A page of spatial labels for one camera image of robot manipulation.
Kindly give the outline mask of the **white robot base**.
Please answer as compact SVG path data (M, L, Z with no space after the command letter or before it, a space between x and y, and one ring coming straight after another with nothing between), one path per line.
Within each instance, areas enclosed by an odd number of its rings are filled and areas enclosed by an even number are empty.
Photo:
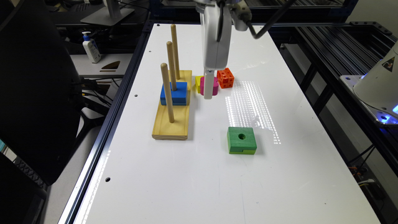
M397 126L397 44L365 75L340 80L381 126Z

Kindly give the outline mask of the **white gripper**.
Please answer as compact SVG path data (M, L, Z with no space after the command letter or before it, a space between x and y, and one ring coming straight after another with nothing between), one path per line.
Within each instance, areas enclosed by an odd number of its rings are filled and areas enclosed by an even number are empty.
M243 16L252 18L244 0L196 0L202 31L203 67L205 69L203 95L213 96L215 70L223 70L228 63L231 29L246 31Z

